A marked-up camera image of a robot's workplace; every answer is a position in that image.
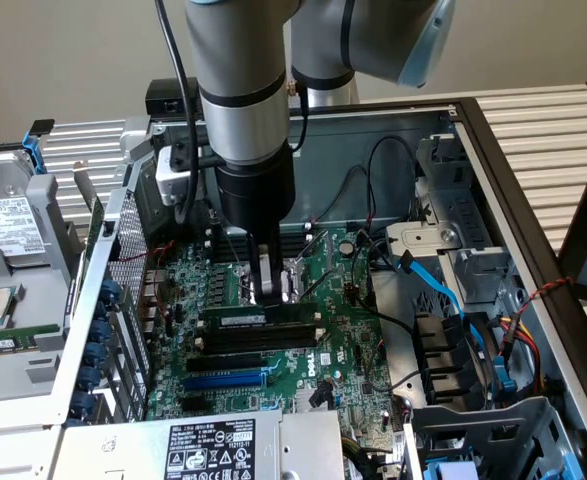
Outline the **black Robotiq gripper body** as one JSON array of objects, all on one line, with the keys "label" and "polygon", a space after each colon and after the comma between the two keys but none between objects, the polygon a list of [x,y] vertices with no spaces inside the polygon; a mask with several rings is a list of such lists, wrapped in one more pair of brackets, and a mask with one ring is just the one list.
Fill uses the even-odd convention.
[{"label": "black Robotiq gripper body", "polygon": [[295,201],[290,145],[284,142],[276,153],[255,165],[218,166],[216,181],[226,219],[257,244],[273,243],[280,221]]}]

